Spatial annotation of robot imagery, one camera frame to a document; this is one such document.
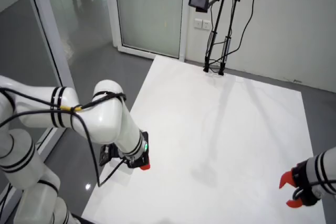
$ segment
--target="yellow cable tie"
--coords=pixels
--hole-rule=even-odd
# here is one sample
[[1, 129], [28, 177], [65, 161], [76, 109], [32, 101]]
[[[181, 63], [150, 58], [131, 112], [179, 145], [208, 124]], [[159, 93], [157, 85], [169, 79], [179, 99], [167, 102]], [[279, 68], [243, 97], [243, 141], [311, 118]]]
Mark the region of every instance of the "yellow cable tie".
[[[68, 107], [68, 106], [60, 106], [60, 109], [61, 109], [61, 110], [71, 111], [71, 107]], [[81, 110], [82, 110], [81, 107], [77, 107], [77, 108], [75, 108], [75, 111], [81, 111]]]

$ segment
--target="glass wall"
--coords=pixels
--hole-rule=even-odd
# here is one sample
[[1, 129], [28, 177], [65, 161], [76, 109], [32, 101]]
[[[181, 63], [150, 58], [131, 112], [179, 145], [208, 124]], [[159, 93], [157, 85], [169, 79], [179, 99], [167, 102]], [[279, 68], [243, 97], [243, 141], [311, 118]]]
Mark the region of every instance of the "glass wall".
[[80, 102], [92, 99], [93, 69], [113, 54], [107, 0], [50, 0]]
[[[0, 0], [0, 38], [0, 75], [33, 86], [59, 85], [30, 0]], [[26, 128], [19, 120], [10, 128], [27, 130], [35, 143], [46, 130]], [[6, 184], [0, 173], [0, 192]]]

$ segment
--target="wall outlet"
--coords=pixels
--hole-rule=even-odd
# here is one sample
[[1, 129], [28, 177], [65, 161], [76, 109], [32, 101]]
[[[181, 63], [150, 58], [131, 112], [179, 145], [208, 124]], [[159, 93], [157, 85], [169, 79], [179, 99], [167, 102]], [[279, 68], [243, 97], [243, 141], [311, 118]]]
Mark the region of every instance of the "wall outlet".
[[202, 23], [203, 23], [203, 20], [200, 19], [200, 18], [196, 18], [194, 20], [194, 27], [195, 28], [199, 28], [199, 29], [202, 29]]
[[204, 20], [202, 23], [202, 28], [206, 30], [211, 29], [211, 21], [210, 20]]

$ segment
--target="door frame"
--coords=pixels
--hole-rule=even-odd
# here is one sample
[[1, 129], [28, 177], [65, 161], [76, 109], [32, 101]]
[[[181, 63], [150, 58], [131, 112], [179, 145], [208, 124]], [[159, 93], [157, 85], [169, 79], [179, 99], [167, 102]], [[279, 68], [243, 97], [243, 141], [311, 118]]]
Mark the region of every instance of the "door frame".
[[[189, 0], [182, 1], [182, 19], [181, 19], [181, 34], [180, 34], [180, 52], [178, 53], [178, 59], [180, 61], [185, 60], [186, 44], [187, 44], [187, 29], [189, 19]], [[149, 59], [154, 59], [156, 53], [143, 51], [140, 49], [126, 47], [122, 44], [121, 31], [120, 31], [120, 19], [118, 11], [117, 0], [108, 0], [108, 9], [110, 15], [110, 23], [112, 29], [113, 45], [118, 48], [120, 52], [126, 52], [128, 54], [137, 55]]]
[[[50, 0], [30, 0], [30, 2], [36, 17], [36, 22], [41, 32], [42, 40], [47, 48], [46, 57], [48, 57], [51, 62], [57, 84], [59, 86], [75, 88]], [[45, 161], [50, 152], [53, 150], [64, 131], [65, 129], [48, 128], [37, 141], [37, 152], [43, 161]], [[0, 199], [3, 199], [5, 196], [7, 187], [8, 184], [0, 193]], [[12, 188], [9, 191], [0, 224], [7, 221], [8, 217], [18, 204], [21, 195], [21, 190]]]

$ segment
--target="frosted glass panel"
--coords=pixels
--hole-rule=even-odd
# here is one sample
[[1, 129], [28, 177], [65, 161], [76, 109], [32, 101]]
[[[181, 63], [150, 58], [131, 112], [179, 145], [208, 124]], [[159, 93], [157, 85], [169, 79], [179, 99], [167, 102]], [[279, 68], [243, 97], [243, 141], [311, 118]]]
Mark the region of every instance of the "frosted glass panel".
[[182, 0], [118, 0], [122, 43], [178, 58]]

